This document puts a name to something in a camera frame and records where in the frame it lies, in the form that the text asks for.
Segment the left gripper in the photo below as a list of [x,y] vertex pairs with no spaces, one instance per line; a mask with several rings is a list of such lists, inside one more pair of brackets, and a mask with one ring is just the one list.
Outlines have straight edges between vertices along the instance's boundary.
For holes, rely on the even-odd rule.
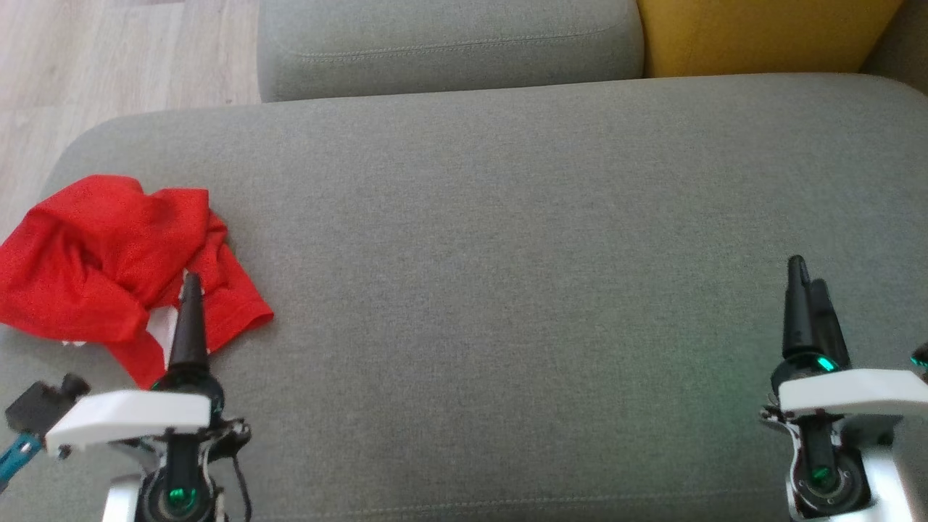
[[210,373],[203,293],[200,277],[183,277],[167,372],[153,386],[157,392],[199,394],[210,401],[206,426],[182,431],[169,427],[154,437],[158,467],[144,479],[136,509],[138,521],[228,521],[226,490],[211,476],[218,460],[232,462],[243,499],[246,520],[252,501],[238,453],[251,441],[251,426],[243,418],[223,418],[225,393]]

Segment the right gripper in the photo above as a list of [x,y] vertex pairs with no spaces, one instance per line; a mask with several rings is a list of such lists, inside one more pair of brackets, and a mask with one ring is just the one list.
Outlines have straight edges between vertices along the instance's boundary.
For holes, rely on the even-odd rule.
[[[820,354],[800,354],[818,352]],[[770,377],[773,394],[761,420],[791,436],[792,462],[787,475],[788,499],[801,519],[852,513],[871,502],[861,454],[842,442],[844,415],[789,415],[779,405],[779,387],[789,381],[849,369],[844,334],[825,280],[811,281],[802,255],[787,262],[784,295],[783,361]]]

